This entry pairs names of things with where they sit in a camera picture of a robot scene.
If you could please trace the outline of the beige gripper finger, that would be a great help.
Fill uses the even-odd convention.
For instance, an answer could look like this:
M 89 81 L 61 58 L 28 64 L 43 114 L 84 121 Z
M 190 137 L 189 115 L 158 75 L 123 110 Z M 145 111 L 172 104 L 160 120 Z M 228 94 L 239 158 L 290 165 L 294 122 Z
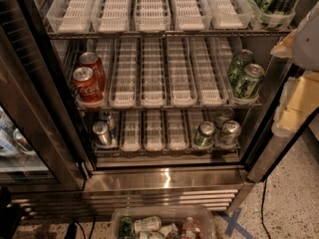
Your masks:
M 288 137 L 319 107 L 319 72 L 307 70 L 298 79 L 289 77 L 284 85 L 273 119 L 272 132 Z
M 292 58 L 293 43 L 297 30 L 291 31 L 285 38 L 278 42 L 270 51 L 277 58 Z

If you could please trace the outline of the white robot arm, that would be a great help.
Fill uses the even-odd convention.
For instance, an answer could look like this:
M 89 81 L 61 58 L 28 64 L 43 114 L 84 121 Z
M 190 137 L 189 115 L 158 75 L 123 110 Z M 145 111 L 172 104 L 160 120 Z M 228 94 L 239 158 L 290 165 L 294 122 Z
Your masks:
M 288 137 L 319 107 L 319 2 L 270 54 L 305 70 L 298 79 L 288 79 L 275 112 L 272 132 Z

